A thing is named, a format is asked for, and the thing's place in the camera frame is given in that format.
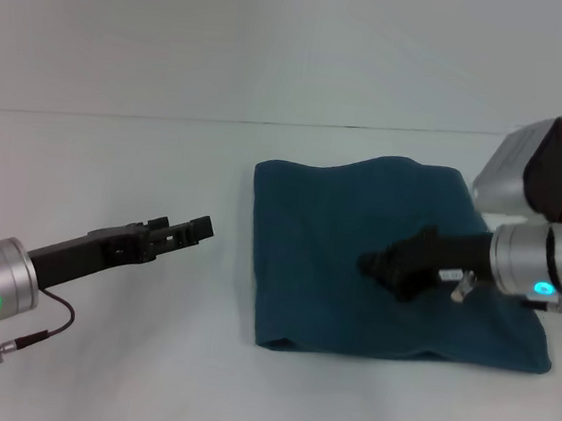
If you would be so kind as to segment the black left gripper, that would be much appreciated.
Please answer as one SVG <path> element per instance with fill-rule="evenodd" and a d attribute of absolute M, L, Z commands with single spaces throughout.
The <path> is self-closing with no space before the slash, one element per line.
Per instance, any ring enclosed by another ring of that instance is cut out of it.
<path fill-rule="evenodd" d="M 123 265 L 148 263 L 161 254 L 196 246 L 214 236 L 210 216 L 170 225 L 163 216 L 95 230 L 28 252 L 40 290 Z"/>

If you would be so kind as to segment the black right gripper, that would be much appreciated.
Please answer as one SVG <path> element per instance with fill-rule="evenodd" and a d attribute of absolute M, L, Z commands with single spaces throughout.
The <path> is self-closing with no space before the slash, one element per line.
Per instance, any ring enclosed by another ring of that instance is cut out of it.
<path fill-rule="evenodd" d="M 480 283 L 492 283 L 492 234 L 442 236 L 436 227 L 423 228 L 408 239 L 379 252 L 361 254 L 359 271 L 373 278 L 400 302 L 411 301 L 439 284 L 441 270 L 471 272 Z"/>

